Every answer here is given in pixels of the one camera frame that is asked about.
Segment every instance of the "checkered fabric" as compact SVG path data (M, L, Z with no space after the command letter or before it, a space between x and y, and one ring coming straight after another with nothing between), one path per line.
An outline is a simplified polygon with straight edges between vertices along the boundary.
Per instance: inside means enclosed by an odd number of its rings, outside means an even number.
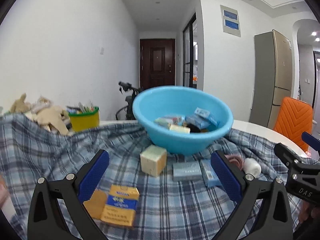
M35 184L76 173L99 149L109 152L110 165L98 184L108 192L111 184L137 187L139 205L133 229L96 223L108 239L212 239L235 208L219 187L207 189L202 180L172 181L172 163L210 159L214 150L255 158L262 167L261 180L287 179L287 168L274 155L274 143L255 135L231 130L206 150L190 157L168 155L167 167L158 178L144 174L139 154L151 144L139 124L97 127L71 137L51 134L22 114L0 117L0 172L3 173L17 215L10 221L22 239L27 239L27 222ZM305 163L315 163L304 159ZM294 227L300 200L289 195ZM248 234L257 216L257 201L240 237ZM73 235L80 237L63 202L60 206Z

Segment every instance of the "silver screw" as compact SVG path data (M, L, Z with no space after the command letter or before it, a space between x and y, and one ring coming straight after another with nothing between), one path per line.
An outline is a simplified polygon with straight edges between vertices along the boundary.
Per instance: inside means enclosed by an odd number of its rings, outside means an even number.
M247 180L253 180L253 179L254 179L254 176L251 175L251 174L246 174L246 175L245 175L245 178L246 178Z
M74 179L74 177L75 177L75 175L72 174L72 173L69 173L69 174L66 176L67 180L72 180L72 179Z
M281 184L283 182L283 180L281 178L276 178L276 182L278 182L279 184Z
M38 183L39 183L39 184L44 183L44 178L41 177L40 179L38 179Z

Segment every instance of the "blue plastic basin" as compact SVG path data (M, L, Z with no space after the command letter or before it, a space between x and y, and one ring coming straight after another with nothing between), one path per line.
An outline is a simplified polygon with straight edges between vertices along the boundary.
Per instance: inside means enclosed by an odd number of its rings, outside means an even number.
M178 133L169 131L153 121L166 115L191 115L196 108L209 110L220 121L218 128L207 133ZM233 124L229 107L220 99L200 90L163 86L140 93L133 102L133 114L146 129L152 142L174 154L191 155L207 148L226 135Z

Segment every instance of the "yellow and green container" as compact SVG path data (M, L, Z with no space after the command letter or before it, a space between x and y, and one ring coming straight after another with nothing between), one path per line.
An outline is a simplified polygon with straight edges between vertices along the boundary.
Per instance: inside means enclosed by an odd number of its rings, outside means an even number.
M69 113L72 129L75 132L83 131L89 128L94 128L99 125L99 107L95 106L92 112L82 114Z

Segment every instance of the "wooden door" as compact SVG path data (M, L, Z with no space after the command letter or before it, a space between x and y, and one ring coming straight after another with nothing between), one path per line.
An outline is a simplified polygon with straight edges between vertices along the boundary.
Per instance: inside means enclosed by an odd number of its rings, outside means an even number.
M140 87L175 85L175 39L140 40Z

